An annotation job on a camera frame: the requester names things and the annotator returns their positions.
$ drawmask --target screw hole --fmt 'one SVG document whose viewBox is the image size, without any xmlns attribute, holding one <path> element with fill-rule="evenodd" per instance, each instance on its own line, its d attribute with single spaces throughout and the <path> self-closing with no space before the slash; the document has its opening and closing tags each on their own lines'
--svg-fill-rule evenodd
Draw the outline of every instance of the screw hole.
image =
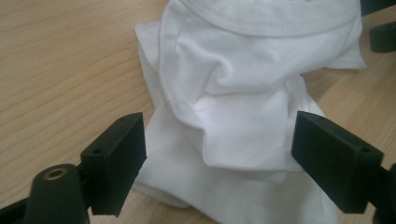
<svg viewBox="0 0 396 224">
<path fill-rule="evenodd" d="M 61 178 L 62 176 L 67 174 L 67 169 L 65 168 L 57 168 L 47 172 L 44 175 L 44 179 L 46 180 L 56 180 Z"/>
<path fill-rule="evenodd" d="M 100 155 L 100 154 L 102 154 L 102 152 L 103 152 L 102 149 L 96 148 L 96 149 L 93 150 L 92 153 L 95 154 L 95 155 Z"/>
</svg>

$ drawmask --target black plastic part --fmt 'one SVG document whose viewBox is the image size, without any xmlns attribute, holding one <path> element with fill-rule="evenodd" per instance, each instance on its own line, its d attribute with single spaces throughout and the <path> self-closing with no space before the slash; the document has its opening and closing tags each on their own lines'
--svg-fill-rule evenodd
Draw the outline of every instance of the black plastic part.
<svg viewBox="0 0 396 224">
<path fill-rule="evenodd" d="M 22 199 L 7 207 L 0 209 L 1 224 L 22 224 L 27 199 Z"/>
<path fill-rule="evenodd" d="M 81 153 L 94 215 L 120 214 L 145 159 L 141 113 L 118 119 Z"/>
<path fill-rule="evenodd" d="M 370 29 L 370 48 L 378 53 L 396 50 L 396 21 Z"/>
<path fill-rule="evenodd" d="M 375 193 L 370 202 L 377 209 L 374 224 L 396 223 L 396 164 L 389 171 L 382 169 L 375 180 Z"/>
<path fill-rule="evenodd" d="M 89 223 L 76 166 L 56 165 L 35 177 L 23 223 Z"/>
<path fill-rule="evenodd" d="M 361 15 L 365 16 L 396 5 L 396 0 L 361 0 Z"/>
<path fill-rule="evenodd" d="M 299 111 L 291 153 L 344 213 L 364 213 L 381 151 L 328 119 Z"/>
</svg>

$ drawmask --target white fabric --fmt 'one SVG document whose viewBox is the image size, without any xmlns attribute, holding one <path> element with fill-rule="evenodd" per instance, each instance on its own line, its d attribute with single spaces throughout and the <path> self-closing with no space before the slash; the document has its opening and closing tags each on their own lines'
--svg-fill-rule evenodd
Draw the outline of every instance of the white fabric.
<svg viewBox="0 0 396 224">
<path fill-rule="evenodd" d="M 137 25 L 155 106 L 134 187 L 221 223 L 336 223 L 290 155 L 301 73 L 362 68 L 356 0 L 171 0 Z"/>
</svg>

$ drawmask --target wooden table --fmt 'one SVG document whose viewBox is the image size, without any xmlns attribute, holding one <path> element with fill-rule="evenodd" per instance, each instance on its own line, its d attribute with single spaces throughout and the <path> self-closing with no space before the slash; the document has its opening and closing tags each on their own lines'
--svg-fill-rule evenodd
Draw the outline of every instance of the wooden table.
<svg viewBox="0 0 396 224">
<path fill-rule="evenodd" d="M 158 20 L 165 0 L 0 0 L 0 207 L 27 197 L 32 178 L 79 153 L 115 119 L 153 112 L 133 26 Z M 305 75 L 328 118 L 396 160 L 396 53 L 369 50 L 368 29 L 396 7 L 364 18 L 368 68 Z M 371 223 L 342 215 L 340 223 Z M 92 223 L 214 223 L 132 191 L 119 218 Z"/>
</svg>

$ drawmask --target table surface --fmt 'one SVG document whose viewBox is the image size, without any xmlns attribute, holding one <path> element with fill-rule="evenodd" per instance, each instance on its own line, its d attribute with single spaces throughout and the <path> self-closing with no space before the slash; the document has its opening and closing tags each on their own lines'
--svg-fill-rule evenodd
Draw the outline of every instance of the table surface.
<svg viewBox="0 0 396 224">
<path fill-rule="evenodd" d="M 135 24 L 161 18 L 165 0 L 0 0 L 0 207 L 28 196 L 41 170 L 79 163 L 115 119 L 153 106 L 137 56 Z M 321 69 L 307 88 L 327 117 L 396 159 L 396 52 L 372 53 L 368 29 L 396 21 L 396 7 L 363 19 L 363 70 Z M 341 215 L 340 223 L 371 223 Z M 92 223 L 215 223 L 132 191 L 121 215 Z"/>
</svg>

